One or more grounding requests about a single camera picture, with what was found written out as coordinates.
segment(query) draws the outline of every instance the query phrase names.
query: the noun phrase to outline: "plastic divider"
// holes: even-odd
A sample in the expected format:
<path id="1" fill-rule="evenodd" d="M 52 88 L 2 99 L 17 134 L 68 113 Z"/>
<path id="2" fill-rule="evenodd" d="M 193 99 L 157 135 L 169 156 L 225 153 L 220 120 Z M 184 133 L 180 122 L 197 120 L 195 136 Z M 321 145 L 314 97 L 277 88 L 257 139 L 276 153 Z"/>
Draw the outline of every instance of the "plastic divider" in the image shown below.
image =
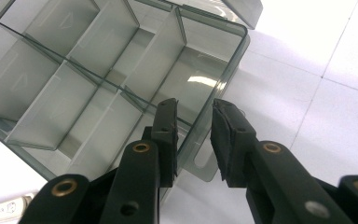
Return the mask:
<path id="1" fill-rule="evenodd" d="M 153 103 L 176 98 L 178 117 L 193 124 L 226 66 L 223 60 L 185 47 Z"/>
<path id="2" fill-rule="evenodd" d="M 3 120 L 0 119 L 0 141 L 3 142 L 3 139 L 7 137 L 7 133 L 1 129 L 1 126 L 9 126 L 7 124 L 3 124 Z M 42 177 L 44 177 L 46 180 L 50 180 L 54 177 L 56 177 L 55 174 L 53 174 L 42 162 L 35 156 L 33 156 L 31 153 L 28 153 L 25 148 L 19 147 L 19 146 L 13 146 L 13 145 L 7 145 L 7 147 L 15 153 L 20 159 L 25 161 L 29 166 L 31 166 L 33 169 L 35 169 Z"/>
<path id="3" fill-rule="evenodd" d="M 106 76 L 106 80 L 121 85 L 124 80 L 130 76 L 136 64 L 141 60 L 153 36 L 153 33 L 138 29 L 112 70 Z"/>
<path id="4" fill-rule="evenodd" d="M 182 31 L 179 10 L 174 8 L 123 85 L 143 99 L 151 100 L 186 44 Z"/>
<path id="5" fill-rule="evenodd" d="M 43 10 L 48 1 L 49 0 L 14 0 L 8 11 L 0 19 L 0 22 L 23 33 Z"/>
<path id="6" fill-rule="evenodd" d="M 0 38 L 0 118 L 17 121 L 59 65 L 2 27 Z"/>
<path id="7" fill-rule="evenodd" d="M 50 0 L 25 33 L 42 45 L 66 55 L 98 12 L 92 0 Z"/>
<path id="8" fill-rule="evenodd" d="M 125 0 L 107 2 L 68 54 L 95 74 L 105 77 L 139 27 Z"/>
<path id="9" fill-rule="evenodd" d="M 21 117 L 7 143 L 56 149 L 96 88 L 69 63 L 63 63 Z"/>
<path id="10" fill-rule="evenodd" d="M 117 94 L 72 159 L 67 173 L 95 179 L 106 172 L 141 115 L 141 111 Z"/>
<path id="11" fill-rule="evenodd" d="M 109 90 L 108 85 L 102 85 L 89 101 L 87 107 L 65 136 L 59 150 L 72 159 L 82 144 L 88 139 L 92 130 L 97 126 L 104 111 L 116 98 L 116 90 Z"/>
<path id="12" fill-rule="evenodd" d="M 59 150 L 50 151 L 35 150 L 34 148 L 30 147 L 22 148 L 31 154 L 34 158 L 37 158 L 40 163 L 42 163 L 45 167 L 48 167 L 48 169 L 55 175 L 64 175 L 68 169 L 69 163 L 71 162 L 71 160 Z"/>
<path id="13" fill-rule="evenodd" d="M 162 1 L 129 0 L 129 4 L 141 24 L 141 28 L 154 34 L 172 11 L 172 5 Z"/>

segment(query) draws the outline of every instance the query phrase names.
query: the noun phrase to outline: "plastic organizer box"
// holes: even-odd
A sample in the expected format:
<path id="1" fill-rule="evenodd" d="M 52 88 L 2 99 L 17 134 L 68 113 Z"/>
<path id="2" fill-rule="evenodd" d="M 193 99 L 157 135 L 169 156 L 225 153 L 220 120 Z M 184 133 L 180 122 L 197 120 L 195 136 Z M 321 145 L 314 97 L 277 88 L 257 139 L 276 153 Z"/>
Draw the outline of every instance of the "plastic organizer box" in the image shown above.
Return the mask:
<path id="1" fill-rule="evenodd" d="M 164 1 L 1 0 L 0 140 L 47 180 L 92 180 L 176 98 L 179 167 L 211 179 L 213 156 L 194 158 L 248 45 L 245 26 Z"/>

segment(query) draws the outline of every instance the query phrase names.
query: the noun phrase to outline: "box lid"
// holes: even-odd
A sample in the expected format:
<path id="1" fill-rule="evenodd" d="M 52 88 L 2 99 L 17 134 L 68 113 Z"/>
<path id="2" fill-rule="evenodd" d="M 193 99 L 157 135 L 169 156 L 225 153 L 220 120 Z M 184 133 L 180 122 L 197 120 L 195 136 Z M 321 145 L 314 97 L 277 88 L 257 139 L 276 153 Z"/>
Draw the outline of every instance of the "box lid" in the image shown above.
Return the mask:
<path id="1" fill-rule="evenodd" d="M 263 11 L 260 0 L 169 0 L 182 6 L 196 7 L 254 30 Z"/>

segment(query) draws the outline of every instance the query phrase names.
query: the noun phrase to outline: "tile grout line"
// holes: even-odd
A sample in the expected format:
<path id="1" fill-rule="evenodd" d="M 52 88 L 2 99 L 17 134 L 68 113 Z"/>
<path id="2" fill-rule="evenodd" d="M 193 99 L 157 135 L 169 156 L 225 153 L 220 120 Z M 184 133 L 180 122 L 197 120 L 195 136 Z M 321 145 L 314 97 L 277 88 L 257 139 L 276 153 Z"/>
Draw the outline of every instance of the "tile grout line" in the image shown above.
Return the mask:
<path id="1" fill-rule="evenodd" d="M 301 127 L 303 126 L 303 123 L 304 123 L 304 121 L 305 121 L 305 118 L 306 118 L 306 116 L 308 115 L 308 112 L 310 111 L 310 107 L 312 106 L 313 100 L 315 99 L 315 95 L 316 95 L 316 93 L 318 92 L 319 88 L 321 87 L 322 80 L 323 80 L 323 78 L 320 77 L 318 86 L 316 87 L 316 90 L 315 90 L 315 92 L 313 93 L 312 98 L 311 98 L 311 100 L 310 100 L 310 104 L 308 105 L 308 108 L 307 108 L 307 110 L 306 110 L 305 113 L 304 113 L 304 116 L 303 116 L 303 118 L 302 118 L 302 120 L 301 120 L 301 122 L 300 122 L 300 125 L 298 125 L 298 129 L 297 129 L 295 138 L 293 139 L 293 142 L 292 142 L 292 144 L 291 144 L 290 147 L 289 147 L 289 150 L 290 150 L 290 151 L 292 151 L 292 147 L 293 147 L 293 145 L 295 144 L 295 141 L 296 141 L 296 139 L 297 139 L 297 137 L 298 137 L 298 134 L 300 133 L 300 130 L 301 130 Z"/>
<path id="2" fill-rule="evenodd" d="M 358 89 L 356 89 L 356 88 L 354 88 L 354 87 L 352 87 L 352 86 L 348 86 L 347 84 L 340 83 L 340 82 L 335 81 L 335 80 L 333 80 L 333 79 L 330 79 L 330 78 L 327 78 L 327 77 L 323 77 L 323 79 L 325 79 L 325 80 L 327 80 L 327 81 L 331 81 L 331 82 L 333 82 L 333 83 L 336 83 L 336 84 L 338 84 L 338 85 L 340 85 L 340 86 L 349 88 L 349 89 L 351 89 L 351 90 L 353 90 L 353 91 L 358 91 Z"/>
<path id="3" fill-rule="evenodd" d="M 314 75 L 314 76 L 317 76 L 317 77 L 321 77 L 321 75 L 314 74 L 314 73 L 312 73 L 312 72 L 310 72 L 310 71 L 307 71 L 307 70 L 305 70 L 305 69 L 303 69 L 303 68 L 300 68 L 300 67 L 295 67 L 295 66 L 293 66 L 293 65 L 291 65 L 291 64 L 289 64 L 289 63 L 284 63 L 284 62 L 278 61 L 278 60 L 276 60 L 276 59 L 274 59 L 274 58 L 271 58 L 271 57 L 269 57 L 269 56 L 266 56 L 266 55 L 264 55 L 264 54 L 261 54 L 261 53 L 255 52 L 255 51 L 252 51 L 252 50 L 250 50 L 250 49 L 247 49 L 246 52 L 247 52 L 247 51 L 250 51 L 250 52 L 252 52 L 252 53 L 254 53 L 254 54 L 257 54 L 257 55 L 259 55 L 259 56 L 265 57 L 265 58 L 267 58 L 267 59 L 269 59 L 269 60 L 274 61 L 275 63 L 281 63 L 281 64 L 284 64 L 284 65 L 289 66 L 289 67 L 291 67 L 291 68 L 295 68 L 295 69 L 297 69 L 297 70 L 300 70 L 300 71 L 302 71 L 302 72 L 306 72 L 306 73 L 309 73 L 309 74 L 311 74 L 311 75 Z"/>
<path id="4" fill-rule="evenodd" d="M 347 21 L 347 23 L 345 24 L 344 30 L 342 31 L 341 35 L 339 36 L 339 39 L 338 39 L 338 41 L 337 41 L 337 43 L 336 43 L 336 46 L 334 47 L 333 53 L 331 54 L 331 56 L 330 56 L 330 58 L 329 58 L 329 60 L 328 60 L 328 62 L 327 62 L 327 65 L 326 65 L 326 67 L 324 68 L 324 72 L 322 73 L 322 78 L 324 78 L 324 75 L 325 75 L 326 72 L 327 72 L 327 69 L 328 69 L 328 67 L 329 67 L 329 65 L 330 65 L 330 63 L 331 63 L 331 60 L 333 59 L 334 55 L 336 54 L 336 50 L 337 50 L 337 48 L 338 48 L 339 42 L 341 41 L 342 36 L 344 36 L 345 31 L 347 30 L 348 24 L 349 24 L 350 21 L 351 21 L 351 17 L 352 17 L 352 15 L 353 15 L 353 12 L 354 12 L 354 10 L 356 9 L 357 5 L 358 5 L 358 0 L 356 1 L 356 4 L 355 4 L 354 7 L 353 7 L 353 10 L 352 10 L 352 12 L 351 12 L 351 15 L 348 17 L 348 21 Z"/>

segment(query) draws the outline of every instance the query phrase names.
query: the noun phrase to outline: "transparent storage box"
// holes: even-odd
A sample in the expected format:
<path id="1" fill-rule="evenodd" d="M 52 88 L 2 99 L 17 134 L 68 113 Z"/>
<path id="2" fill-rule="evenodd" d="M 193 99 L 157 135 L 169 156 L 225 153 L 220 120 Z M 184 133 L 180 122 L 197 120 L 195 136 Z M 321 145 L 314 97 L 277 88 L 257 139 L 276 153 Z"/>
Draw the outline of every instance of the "transparent storage box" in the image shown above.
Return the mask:
<path id="1" fill-rule="evenodd" d="M 193 160 L 249 37 L 190 2 L 1 0 L 0 140 L 47 180 L 92 180 L 176 98 L 179 166 L 211 179 Z"/>

